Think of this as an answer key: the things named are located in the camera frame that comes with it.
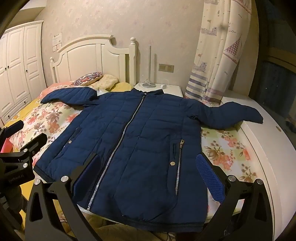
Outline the white wardrobe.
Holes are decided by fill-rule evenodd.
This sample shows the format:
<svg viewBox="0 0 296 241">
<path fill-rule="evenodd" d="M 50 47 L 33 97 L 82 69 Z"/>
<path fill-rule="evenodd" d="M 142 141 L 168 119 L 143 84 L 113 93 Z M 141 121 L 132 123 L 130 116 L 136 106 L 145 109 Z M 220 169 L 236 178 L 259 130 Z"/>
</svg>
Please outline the white wardrobe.
<svg viewBox="0 0 296 241">
<path fill-rule="evenodd" d="M 1 37 L 1 124 L 47 88 L 44 77 L 41 33 L 43 21 L 7 29 Z"/>
</svg>

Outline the pink pillow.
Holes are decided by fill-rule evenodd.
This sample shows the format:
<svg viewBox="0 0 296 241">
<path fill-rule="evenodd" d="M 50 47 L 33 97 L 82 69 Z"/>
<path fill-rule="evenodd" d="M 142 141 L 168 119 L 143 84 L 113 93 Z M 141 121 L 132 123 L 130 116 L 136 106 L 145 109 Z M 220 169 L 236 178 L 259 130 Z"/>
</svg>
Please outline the pink pillow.
<svg viewBox="0 0 296 241">
<path fill-rule="evenodd" d="M 52 85 L 50 85 L 40 93 L 40 95 L 38 96 L 38 99 L 43 99 L 47 94 L 53 92 L 54 90 L 73 87 L 72 84 L 73 84 L 72 82 L 53 83 Z"/>
</svg>

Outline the white window ledge cabinet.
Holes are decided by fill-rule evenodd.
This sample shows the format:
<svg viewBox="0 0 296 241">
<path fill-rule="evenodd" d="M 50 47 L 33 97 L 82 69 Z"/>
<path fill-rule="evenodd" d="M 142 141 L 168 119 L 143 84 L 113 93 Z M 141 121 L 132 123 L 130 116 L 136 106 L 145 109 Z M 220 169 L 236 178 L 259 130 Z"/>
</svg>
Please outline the white window ledge cabinet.
<svg viewBox="0 0 296 241">
<path fill-rule="evenodd" d="M 283 129 L 253 99 L 227 90 L 221 101 L 251 106 L 263 117 L 262 124 L 244 121 L 240 127 L 264 173 L 273 207 L 273 239 L 276 240 L 295 214 L 295 149 Z"/>
</svg>

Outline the embroidered round cushion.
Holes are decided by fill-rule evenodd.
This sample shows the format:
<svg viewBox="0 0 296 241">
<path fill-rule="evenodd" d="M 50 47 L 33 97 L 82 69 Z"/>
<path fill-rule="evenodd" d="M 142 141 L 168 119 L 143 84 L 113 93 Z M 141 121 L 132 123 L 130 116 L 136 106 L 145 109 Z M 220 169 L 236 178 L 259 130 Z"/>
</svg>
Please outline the embroidered round cushion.
<svg viewBox="0 0 296 241">
<path fill-rule="evenodd" d="M 103 77 L 103 74 L 101 72 L 93 72 L 88 73 L 79 79 L 75 80 L 72 85 L 75 86 L 88 86 L 91 85 L 97 81 L 99 81 Z"/>
</svg>

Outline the pale yellow pillow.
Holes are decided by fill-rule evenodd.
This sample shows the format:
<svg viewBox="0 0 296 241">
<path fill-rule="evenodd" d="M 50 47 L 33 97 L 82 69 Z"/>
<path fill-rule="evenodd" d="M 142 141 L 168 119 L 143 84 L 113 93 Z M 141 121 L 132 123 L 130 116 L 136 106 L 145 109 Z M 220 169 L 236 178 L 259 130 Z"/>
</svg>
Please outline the pale yellow pillow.
<svg viewBox="0 0 296 241">
<path fill-rule="evenodd" d="M 110 74 L 104 74 L 100 80 L 90 84 L 89 87 L 95 90 L 110 91 L 112 87 L 114 87 L 114 85 L 116 85 L 118 82 L 119 80 L 117 77 Z"/>
</svg>

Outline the white wooden headboard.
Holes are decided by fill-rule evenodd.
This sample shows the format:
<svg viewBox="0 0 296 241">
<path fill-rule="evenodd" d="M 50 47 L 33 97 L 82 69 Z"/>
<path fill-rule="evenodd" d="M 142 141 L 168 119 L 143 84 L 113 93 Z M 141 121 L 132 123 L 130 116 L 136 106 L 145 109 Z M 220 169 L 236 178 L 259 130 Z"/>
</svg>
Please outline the white wooden headboard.
<svg viewBox="0 0 296 241">
<path fill-rule="evenodd" d="M 137 42 L 130 38 L 127 48 L 112 45 L 112 35 L 96 34 L 79 37 L 65 44 L 57 52 L 59 58 L 50 58 L 54 83 L 75 81 L 85 74 L 101 72 L 137 84 Z"/>
</svg>

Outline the slim metal desk lamp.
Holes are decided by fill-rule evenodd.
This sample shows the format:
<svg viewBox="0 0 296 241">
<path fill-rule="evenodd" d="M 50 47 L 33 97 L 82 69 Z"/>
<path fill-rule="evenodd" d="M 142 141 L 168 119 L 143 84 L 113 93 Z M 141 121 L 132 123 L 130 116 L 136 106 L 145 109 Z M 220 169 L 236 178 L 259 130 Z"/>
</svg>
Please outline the slim metal desk lamp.
<svg viewBox="0 0 296 241">
<path fill-rule="evenodd" d="M 151 82 L 151 66 L 152 66 L 152 46 L 149 45 L 149 55 L 148 55 L 148 76 L 147 80 L 142 84 L 144 88 L 155 88 L 156 84 Z"/>
</svg>

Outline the white nightstand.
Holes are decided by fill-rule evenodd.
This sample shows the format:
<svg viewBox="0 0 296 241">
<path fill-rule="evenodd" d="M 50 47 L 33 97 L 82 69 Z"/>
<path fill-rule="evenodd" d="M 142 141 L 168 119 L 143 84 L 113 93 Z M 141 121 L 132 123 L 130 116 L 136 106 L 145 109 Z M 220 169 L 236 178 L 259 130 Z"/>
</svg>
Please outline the white nightstand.
<svg viewBox="0 0 296 241">
<path fill-rule="evenodd" d="M 144 88 L 144 87 L 142 87 L 142 84 L 143 83 L 137 83 L 134 88 L 139 90 L 139 91 L 143 91 L 143 92 L 163 90 L 163 92 L 166 93 L 166 94 L 171 94 L 171 95 L 175 95 L 175 96 L 178 96 L 178 97 L 183 97 L 182 90 L 178 85 L 170 85 L 166 89 L 161 89 L 161 84 L 156 84 L 155 88 Z"/>
</svg>

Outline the sailboat print curtain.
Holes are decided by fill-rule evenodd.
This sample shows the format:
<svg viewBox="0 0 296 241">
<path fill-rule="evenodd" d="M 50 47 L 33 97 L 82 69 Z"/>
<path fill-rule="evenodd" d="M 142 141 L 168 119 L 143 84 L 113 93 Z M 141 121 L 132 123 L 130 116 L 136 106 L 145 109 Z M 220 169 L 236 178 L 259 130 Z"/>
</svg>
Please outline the sailboat print curtain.
<svg viewBox="0 0 296 241">
<path fill-rule="evenodd" d="M 250 28 L 250 0 L 205 1 L 185 96 L 219 103 L 229 87 Z"/>
</svg>

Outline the wall notice paper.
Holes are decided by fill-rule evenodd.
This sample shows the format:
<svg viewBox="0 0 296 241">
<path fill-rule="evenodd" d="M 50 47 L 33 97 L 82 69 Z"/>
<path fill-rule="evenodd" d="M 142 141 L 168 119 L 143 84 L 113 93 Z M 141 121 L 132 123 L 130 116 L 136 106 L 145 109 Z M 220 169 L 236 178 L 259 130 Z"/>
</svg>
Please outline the wall notice paper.
<svg viewBox="0 0 296 241">
<path fill-rule="evenodd" d="M 57 46 L 58 44 L 62 44 L 62 32 L 55 34 L 52 38 L 52 46 Z"/>
</svg>

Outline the wall socket panel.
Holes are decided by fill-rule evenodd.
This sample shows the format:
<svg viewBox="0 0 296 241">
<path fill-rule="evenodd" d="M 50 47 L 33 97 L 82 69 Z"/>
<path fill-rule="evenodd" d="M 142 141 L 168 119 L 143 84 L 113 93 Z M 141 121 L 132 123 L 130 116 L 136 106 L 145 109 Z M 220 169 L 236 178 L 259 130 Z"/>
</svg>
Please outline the wall socket panel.
<svg viewBox="0 0 296 241">
<path fill-rule="evenodd" d="M 173 65 L 168 65 L 168 64 L 159 64 L 159 71 L 167 72 L 167 73 L 173 73 L 174 72 L 174 66 Z"/>
</svg>

